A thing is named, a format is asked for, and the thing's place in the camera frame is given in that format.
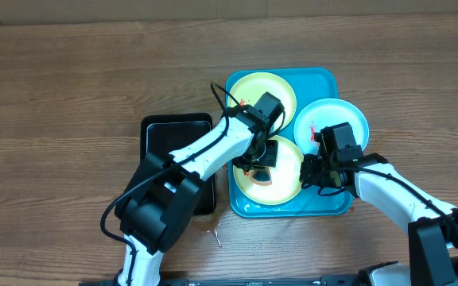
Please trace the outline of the green and orange sponge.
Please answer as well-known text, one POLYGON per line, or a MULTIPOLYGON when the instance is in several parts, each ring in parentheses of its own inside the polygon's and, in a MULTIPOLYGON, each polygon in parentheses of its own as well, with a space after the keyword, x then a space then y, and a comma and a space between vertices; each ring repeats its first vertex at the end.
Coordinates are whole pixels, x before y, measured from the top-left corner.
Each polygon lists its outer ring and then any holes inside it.
POLYGON ((250 177, 250 180, 259 186, 269 186, 272 184, 270 169, 268 167, 255 169, 250 177))

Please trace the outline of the yellow plate tray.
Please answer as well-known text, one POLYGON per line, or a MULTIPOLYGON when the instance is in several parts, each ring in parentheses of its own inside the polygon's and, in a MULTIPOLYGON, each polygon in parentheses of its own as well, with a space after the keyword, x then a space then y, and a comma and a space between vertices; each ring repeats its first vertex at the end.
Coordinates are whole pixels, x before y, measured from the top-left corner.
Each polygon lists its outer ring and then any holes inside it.
POLYGON ((301 190, 299 176, 304 155, 285 137, 277 135, 273 140, 278 141, 278 159, 274 168, 268 167, 272 179, 271 185, 256 185, 250 180, 254 170, 245 172, 233 167, 235 182, 242 193, 254 202, 265 205, 286 203, 301 190))
POLYGON ((295 115, 297 98, 293 88, 282 77, 269 72, 253 72, 243 76, 230 89, 240 105, 253 106, 266 92, 278 98, 285 108, 285 117, 279 116, 273 130, 284 129, 295 115))

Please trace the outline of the light blue plate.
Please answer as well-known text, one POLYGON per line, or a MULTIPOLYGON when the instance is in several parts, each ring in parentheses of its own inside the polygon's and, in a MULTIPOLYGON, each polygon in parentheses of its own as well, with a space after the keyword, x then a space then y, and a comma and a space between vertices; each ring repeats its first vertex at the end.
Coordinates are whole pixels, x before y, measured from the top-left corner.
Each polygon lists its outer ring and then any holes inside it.
POLYGON ((314 133, 345 122, 352 127, 356 143, 365 149, 370 138, 367 119, 359 108, 342 99, 319 99, 308 104, 294 122, 296 145, 303 154, 317 154, 319 144, 314 141, 314 133))

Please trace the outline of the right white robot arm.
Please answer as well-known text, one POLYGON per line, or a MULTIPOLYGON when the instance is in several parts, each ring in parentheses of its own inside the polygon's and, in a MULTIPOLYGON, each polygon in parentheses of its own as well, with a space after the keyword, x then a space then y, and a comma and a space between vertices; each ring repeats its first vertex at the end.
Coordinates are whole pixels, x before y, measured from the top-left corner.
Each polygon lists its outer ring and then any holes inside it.
POLYGON ((307 187, 350 192, 385 214, 408 236, 409 262, 387 262, 359 271, 356 285, 458 285, 458 207, 402 177, 374 153, 338 163, 308 154, 300 181, 307 187))

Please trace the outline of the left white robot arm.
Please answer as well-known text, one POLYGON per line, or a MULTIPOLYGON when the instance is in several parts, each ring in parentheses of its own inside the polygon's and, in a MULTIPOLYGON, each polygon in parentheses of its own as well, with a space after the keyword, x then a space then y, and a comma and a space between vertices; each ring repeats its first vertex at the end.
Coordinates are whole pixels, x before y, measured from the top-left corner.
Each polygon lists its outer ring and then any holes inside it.
POLYGON ((204 183, 228 161, 244 168, 262 163, 273 124, 284 114, 280 103, 226 109, 220 123, 190 145, 166 156, 145 155, 126 190, 108 207, 120 221, 126 245, 117 285, 157 285, 167 252, 183 234, 204 183))

